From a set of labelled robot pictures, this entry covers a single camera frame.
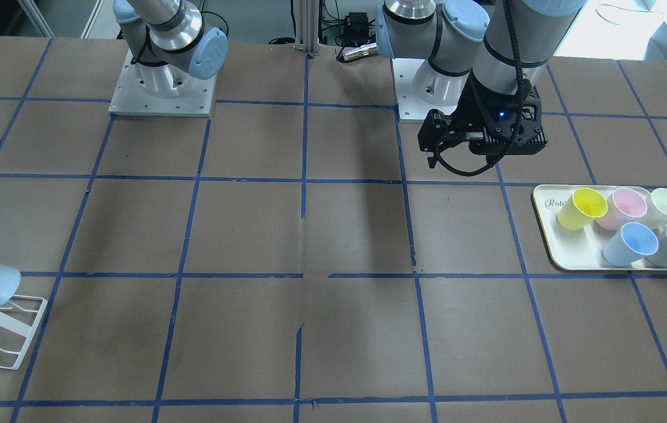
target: light blue cup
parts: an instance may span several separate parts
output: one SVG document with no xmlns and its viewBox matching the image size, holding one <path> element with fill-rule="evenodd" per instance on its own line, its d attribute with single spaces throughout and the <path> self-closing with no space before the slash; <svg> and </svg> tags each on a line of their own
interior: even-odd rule
<svg viewBox="0 0 667 423">
<path fill-rule="evenodd" d="M 659 246 L 658 238 L 650 228 L 629 222 L 602 247 L 602 256 L 613 266 L 624 267 L 655 254 Z"/>
</svg>

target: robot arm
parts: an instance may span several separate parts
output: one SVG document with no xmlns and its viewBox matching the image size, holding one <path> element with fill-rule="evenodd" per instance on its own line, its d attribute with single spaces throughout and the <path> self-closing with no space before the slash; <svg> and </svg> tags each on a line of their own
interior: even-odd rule
<svg viewBox="0 0 667 423">
<path fill-rule="evenodd" d="M 191 2 L 116 0 L 114 14 L 134 62 L 145 67 L 169 64 L 206 80 L 224 64 L 226 35 L 218 28 L 209 28 Z"/>
<path fill-rule="evenodd" d="M 433 80 L 462 78 L 456 110 L 431 110 L 420 129 L 430 168 L 439 162 L 460 176 L 475 176 L 505 155 L 533 155 L 547 145 L 533 86 L 585 3 L 498 0 L 488 19 L 471 0 L 446 0 L 443 7 L 433 0 L 385 1 L 378 14 L 379 54 L 426 59 Z M 485 155 L 487 166 L 462 172 L 441 158 L 462 142 Z"/>
</svg>

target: metal pole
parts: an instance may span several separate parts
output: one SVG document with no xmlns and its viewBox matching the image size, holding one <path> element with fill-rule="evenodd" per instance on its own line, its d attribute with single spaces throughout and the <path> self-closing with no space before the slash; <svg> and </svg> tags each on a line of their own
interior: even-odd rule
<svg viewBox="0 0 667 423">
<path fill-rule="evenodd" d="M 318 17 L 320 8 L 318 0 L 295 0 L 294 11 L 299 22 L 297 35 L 294 37 L 294 48 L 306 53 L 318 54 Z"/>
<path fill-rule="evenodd" d="M 41 33 L 41 35 L 47 38 L 54 38 L 54 32 L 49 27 L 49 24 L 44 19 L 44 16 L 41 15 L 38 6 L 33 0 L 18 0 L 20 7 L 25 11 L 25 15 L 28 16 L 28 19 L 31 20 L 31 24 L 36 27 L 36 29 Z"/>
</svg>

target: tray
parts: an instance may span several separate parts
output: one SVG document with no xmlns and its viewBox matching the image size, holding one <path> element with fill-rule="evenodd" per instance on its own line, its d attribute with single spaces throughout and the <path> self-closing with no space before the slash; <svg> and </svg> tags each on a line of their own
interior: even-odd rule
<svg viewBox="0 0 667 423">
<path fill-rule="evenodd" d="M 610 241 L 615 231 L 604 230 L 597 223 L 583 229 L 571 231 L 563 228 L 557 220 L 558 212 L 576 188 L 589 187 L 607 198 L 618 186 L 608 185 L 538 185 L 532 193 L 532 203 L 543 230 L 548 253 L 555 265 L 563 270 L 650 270 L 667 271 L 667 267 L 655 267 L 645 259 L 626 267 L 615 267 L 602 256 L 602 247 Z M 642 187 L 629 187 L 646 198 L 649 191 Z M 657 228 L 660 233 L 664 228 Z"/>
</svg>

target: metal mounting plate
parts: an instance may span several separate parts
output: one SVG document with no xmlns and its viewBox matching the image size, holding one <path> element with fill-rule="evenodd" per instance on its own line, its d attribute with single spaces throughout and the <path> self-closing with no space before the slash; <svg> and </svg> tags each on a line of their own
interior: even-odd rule
<svg viewBox="0 0 667 423">
<path fill-rule="evenodd" d="M 210 117 L 216 77 L 207 80 L 189 78 L 181 87 L 183 93 L 180 96 L 157 97 L 141 88 L 137 69 L 130 64 L 132 57 L 128 51 L 109 104 L 110 113 L 124 116 Z"/>
<path fill-rule="evenodd" d="M 422 123 L 432 108 L 451 115 L 456 106 L 439 106 L 426 102 L 415 92 L 412 80 L 424 59 L 392 59 L 393 87 L 399 104 L 399 121 L 404 123 Z"/>
</svg>

